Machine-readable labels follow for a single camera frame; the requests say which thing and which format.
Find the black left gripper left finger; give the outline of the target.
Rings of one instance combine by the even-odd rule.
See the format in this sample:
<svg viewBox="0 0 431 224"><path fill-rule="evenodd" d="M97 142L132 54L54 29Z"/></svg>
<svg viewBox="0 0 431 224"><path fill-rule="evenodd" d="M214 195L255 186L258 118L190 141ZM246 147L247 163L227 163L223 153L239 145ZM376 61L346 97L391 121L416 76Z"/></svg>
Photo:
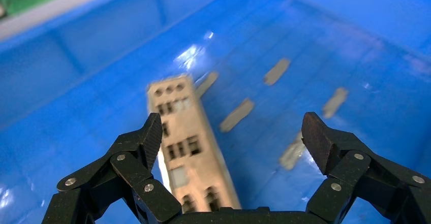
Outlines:
<svg viewBox="0 0 431 224"><path fill-rule="evenodd" d="M95 223L123 200L140 223L170 223L182 213L179 201L152 174L163 130L159 113L142 128L117 137L99 159L57 184L43 223Z"/></svg>

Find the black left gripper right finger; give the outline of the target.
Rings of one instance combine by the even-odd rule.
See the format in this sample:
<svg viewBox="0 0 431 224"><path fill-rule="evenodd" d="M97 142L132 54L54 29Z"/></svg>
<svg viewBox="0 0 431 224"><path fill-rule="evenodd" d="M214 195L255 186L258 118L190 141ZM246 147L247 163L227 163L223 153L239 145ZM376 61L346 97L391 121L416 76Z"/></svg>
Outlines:
<svg viewBox="0 0 431 224"><path fill-rule="evenodd" d="M430 179L371 151L353 133L328 127L305 113L302 140L326 177L306 211L341 223L356 199L370 203L391 223L430 223Z"/></svg>

